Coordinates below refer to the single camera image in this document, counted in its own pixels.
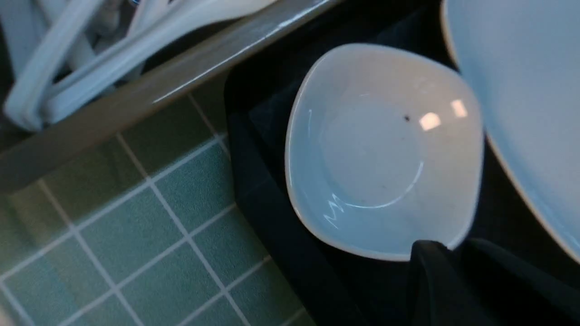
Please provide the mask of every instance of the tiled countertop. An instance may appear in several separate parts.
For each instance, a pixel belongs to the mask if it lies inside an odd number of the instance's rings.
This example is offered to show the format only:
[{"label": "tiled countertop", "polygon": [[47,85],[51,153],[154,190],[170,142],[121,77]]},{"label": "tiled countertop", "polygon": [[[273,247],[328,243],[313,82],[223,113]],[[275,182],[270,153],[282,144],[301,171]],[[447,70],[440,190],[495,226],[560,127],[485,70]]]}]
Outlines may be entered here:
[{"label": "tiled countertop", "polygon": [[1,325],[313,325],[234,203],[221,87],[0,197]]}]

